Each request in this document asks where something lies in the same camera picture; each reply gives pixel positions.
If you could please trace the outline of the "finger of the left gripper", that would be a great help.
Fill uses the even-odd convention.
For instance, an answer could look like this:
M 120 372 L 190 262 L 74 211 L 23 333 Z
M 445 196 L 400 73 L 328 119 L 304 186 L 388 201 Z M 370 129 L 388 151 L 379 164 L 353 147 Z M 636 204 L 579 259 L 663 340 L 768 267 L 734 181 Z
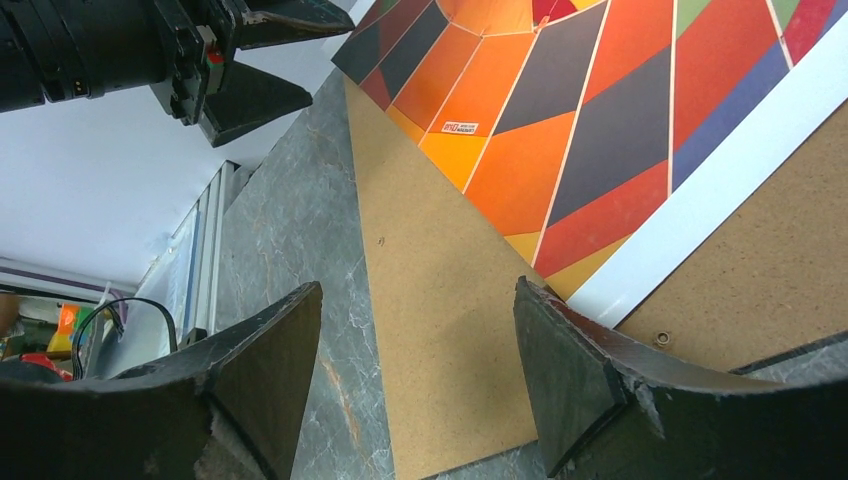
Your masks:
M 199 126 L 212 147 L 221 147 L 312 103 L 301 86 L 235 62 L 221 89 L 207 97 Z
M 238 48 L 255 48 L 333 37 L 351 32 L 355 23 L 331 1 L 243 1 Z

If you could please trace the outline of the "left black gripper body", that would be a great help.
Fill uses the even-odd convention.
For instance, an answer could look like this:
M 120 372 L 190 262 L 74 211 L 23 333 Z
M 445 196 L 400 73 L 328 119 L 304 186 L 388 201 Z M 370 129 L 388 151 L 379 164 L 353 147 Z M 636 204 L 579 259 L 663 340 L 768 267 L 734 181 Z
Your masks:
M 151 89 L 165 112 L 196 125 L 208 96 L 235 63 L 243 1 L 150 1 L 162 45 L 164 79 Z

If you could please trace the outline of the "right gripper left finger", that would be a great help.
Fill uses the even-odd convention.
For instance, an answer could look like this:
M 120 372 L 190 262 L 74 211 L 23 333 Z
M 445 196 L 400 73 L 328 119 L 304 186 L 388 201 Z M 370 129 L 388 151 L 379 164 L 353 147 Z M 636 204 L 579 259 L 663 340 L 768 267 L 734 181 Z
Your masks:
M 5 479 L 287 479 L 309 395 L 323 292 L 261 312 L 108 379 L 41 355 L 1 365 Z

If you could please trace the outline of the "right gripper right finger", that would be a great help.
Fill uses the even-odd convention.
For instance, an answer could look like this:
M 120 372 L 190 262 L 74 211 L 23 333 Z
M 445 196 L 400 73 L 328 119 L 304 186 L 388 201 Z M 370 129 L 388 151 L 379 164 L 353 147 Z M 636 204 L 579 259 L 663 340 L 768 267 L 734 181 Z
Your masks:
M 520 277 L 513 306 L 553 479 L 843 479 L 847 380 L 778 383 L 657 351 Z

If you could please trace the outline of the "hot air balloon photo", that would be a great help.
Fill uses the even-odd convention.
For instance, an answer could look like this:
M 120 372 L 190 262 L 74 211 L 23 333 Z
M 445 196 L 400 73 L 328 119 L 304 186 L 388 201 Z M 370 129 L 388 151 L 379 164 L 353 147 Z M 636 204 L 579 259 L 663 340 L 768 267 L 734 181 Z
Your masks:
M 368 1 L 335 65 L 618 325 L 847 98 L 843 1 Z

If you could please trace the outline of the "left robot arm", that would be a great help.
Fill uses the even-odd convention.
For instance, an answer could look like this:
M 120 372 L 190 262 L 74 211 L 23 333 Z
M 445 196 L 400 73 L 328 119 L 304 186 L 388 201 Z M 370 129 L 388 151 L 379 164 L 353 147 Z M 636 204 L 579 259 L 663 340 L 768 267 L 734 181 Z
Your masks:
M 311 105 L 304 88 L 235 55 L 351 32 L 329 1 L 41 0 L 1 5 L 1 108 L 149 87 L 213 147 Z

